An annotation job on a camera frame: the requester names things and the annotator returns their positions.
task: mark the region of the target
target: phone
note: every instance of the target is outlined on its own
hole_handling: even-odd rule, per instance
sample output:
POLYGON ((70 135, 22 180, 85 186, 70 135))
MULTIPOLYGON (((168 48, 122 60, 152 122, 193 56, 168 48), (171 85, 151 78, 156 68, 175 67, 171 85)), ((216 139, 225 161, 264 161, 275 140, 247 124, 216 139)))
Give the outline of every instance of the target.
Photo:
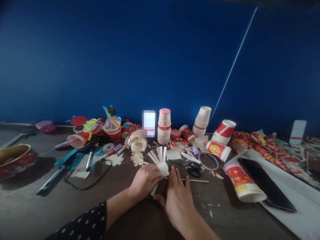
POLYGON ((286 212, 297 212, 293 204, 263 170, 259 163, 245 158, 239 158, 238 161, 257 186, 268 196, 267 199, 263 201, 266 205, 286 212))

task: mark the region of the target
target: glue stick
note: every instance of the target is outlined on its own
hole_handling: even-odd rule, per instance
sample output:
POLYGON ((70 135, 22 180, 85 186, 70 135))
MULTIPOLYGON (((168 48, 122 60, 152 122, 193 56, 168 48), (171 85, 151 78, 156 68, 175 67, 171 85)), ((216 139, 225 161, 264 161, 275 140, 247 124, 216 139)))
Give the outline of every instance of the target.
POLYGON ((200 157, 200 153, 199 153, 199 151, 198 151, 197 144, 196 144, 195 142, 192 142, 191 146, 192 146, 192 151, 193 151, 193 153, 194 153, 194 156, 195 156, 196 158, 200 157))

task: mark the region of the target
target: black sleeve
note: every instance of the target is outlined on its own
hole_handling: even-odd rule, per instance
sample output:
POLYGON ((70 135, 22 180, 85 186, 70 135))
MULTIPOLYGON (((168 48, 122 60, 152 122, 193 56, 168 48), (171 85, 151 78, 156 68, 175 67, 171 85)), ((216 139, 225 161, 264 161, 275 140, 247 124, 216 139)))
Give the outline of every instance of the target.
POLYGON ((59 228, 45 240, 100 240, 106 231, 107 202, 86 211, 81 216, 59 228))

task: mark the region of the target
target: paper cup craft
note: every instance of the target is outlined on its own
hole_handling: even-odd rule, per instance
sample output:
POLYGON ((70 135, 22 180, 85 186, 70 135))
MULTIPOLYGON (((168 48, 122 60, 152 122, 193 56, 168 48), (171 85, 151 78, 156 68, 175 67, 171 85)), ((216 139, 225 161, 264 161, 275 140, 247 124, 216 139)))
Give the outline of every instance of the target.
POLYGON ((207 143, 206 149, 212 152, 214 155, 217 155, 223 162, 227 160, 231 151, 230 147, 212 141, 207 143))
POLYGON ((196 138, 196 135, 193 134, 191 129, 188 127, 188 125, 183 125, 180 129, 180 132, 182 136, 188 140, 188 142, 191 142, 194 138, 196 138))
POLYGON ((267 199, 267 195, 255 184, 240 165, 228 165, 226 166, 226 171, 240 201, 254 203, 267 199))

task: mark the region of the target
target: cable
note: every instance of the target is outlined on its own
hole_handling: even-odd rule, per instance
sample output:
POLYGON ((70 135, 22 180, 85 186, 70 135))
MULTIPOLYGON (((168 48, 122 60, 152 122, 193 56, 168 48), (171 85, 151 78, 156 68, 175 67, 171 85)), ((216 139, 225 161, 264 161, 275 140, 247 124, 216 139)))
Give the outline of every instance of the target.
POLYGON ((71 167, 72 167, 72 165, 73 165, 73 160, 72 160, 72 163, 70 164, 70 168, 69 168, 68 171, 66 172, 66 175, 64 175, 64 181, 65 181, 67 184, 71 185, 74 189, 77 189, 77 190, 79 190, 79 191, 85 191, 85 190, 88 190, 88 189, 92 188, 94 185, 96 185, 96 184, 104 177, 104 175, 106 175, 106 173, 109 171, 110 167, 112 166, 112 161, 111 161, 111 160, 106 159, 106 160, 102 160, 102 161, 110 161, 111 164, 109 165, 109 167, 107 168, 107 170, 101 175, 101 177, 100 177, 97 181, 95 181, 93 184, 91 184, 90 186, 85 187, 85 188, 78 188, 78 187, 76 187, 75 185, 73 185, 72 183, 70 183, 70 182, 68 181, 69 177, 71 176, 71 174, 68 175, 68 173, 70 172, 71 167))

